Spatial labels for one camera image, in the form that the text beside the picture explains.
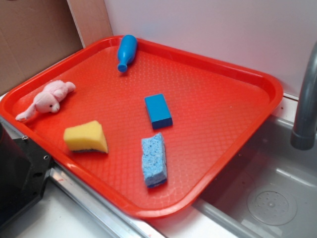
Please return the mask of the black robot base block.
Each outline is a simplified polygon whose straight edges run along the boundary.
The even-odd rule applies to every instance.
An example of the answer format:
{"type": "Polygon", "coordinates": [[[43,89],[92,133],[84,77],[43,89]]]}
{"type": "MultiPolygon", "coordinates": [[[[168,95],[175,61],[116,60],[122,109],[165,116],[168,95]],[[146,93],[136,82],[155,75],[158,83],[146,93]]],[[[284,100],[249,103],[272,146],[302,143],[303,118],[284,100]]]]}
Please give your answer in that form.
{"type": "Polygon", "coordinates": [[[10,137],[0,126],[0,229],[39,202],[53,164],[32,139],[10,137]]]}

